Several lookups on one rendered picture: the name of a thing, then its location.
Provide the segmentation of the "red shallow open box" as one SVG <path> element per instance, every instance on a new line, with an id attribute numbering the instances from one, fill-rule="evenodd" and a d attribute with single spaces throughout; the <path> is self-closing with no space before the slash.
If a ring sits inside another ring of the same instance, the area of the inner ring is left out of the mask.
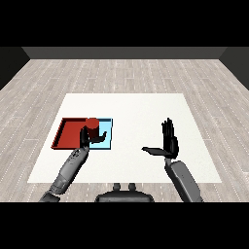
<path id="1" fill-rule="evenodd" d="M 80 131 L 86 118 L 63 118 L 60 122 L 51 148 L 54 150 L 74 150 L 80 147 Z"/>

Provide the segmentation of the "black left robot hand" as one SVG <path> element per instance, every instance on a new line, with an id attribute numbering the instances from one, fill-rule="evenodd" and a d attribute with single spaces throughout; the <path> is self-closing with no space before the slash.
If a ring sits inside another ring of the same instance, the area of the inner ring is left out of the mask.
<path id="1" fill-rule="evenodd" d="M 89 138 L 88 129 L 84 126 L 80 131 L 80 147 L 88 147 L 89 144 L 101 143 L 105 140 L 107 132 L 104 131 L 101 136 Z"/>

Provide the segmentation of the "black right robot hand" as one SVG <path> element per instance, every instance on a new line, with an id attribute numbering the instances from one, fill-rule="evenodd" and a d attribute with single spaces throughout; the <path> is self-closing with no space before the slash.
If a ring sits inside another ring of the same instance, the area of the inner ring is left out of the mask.
<path id="1" fill-rule="evenodd" d="M 179 154 L 178 139 L 174 135 L 174 126 L 171 119 L 167 119 L 161 124 L 162 127 L 162 141 L 161 148 L 143 147 L 142 150 L 152 156 L 163 156 L 167 159 L 175 160 Z"/>

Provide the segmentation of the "light blue shallow open box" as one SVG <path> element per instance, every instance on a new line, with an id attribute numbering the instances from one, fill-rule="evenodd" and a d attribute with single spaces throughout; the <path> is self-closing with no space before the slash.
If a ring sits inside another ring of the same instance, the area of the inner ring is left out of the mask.
<path id="1" fill-rule="evenodd" d="M 113 120 L 111 118 L 99 118 L 99 134 L 106 132 L 106 137 L 103 142 L 89 144 L 91 150 L 110 150 L 112 142 L 112 127 Z"/>

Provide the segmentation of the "dark grey robot body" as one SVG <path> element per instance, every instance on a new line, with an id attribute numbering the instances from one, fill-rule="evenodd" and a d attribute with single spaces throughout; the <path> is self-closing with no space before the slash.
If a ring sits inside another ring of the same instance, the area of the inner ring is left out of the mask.
<path id="1" fill-rule="evenodd" d="M 128 184 L 128 190 L 122 191 L 121 184 L 115 183 L 113 190 L 98 195 L 95 202 L 154 202 L 151 195 L 138 192 L 134 183 Z"/>

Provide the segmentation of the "red can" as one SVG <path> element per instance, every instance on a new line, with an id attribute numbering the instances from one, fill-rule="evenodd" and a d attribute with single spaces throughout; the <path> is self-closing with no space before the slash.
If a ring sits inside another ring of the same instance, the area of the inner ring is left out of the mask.
<path id="1" fill-rule="evenodd" d="M 99 135 L 99 120 L 96 118 L 86 119 L 86 127 L 88 129 L 89 138 L 95 138 Z"/>

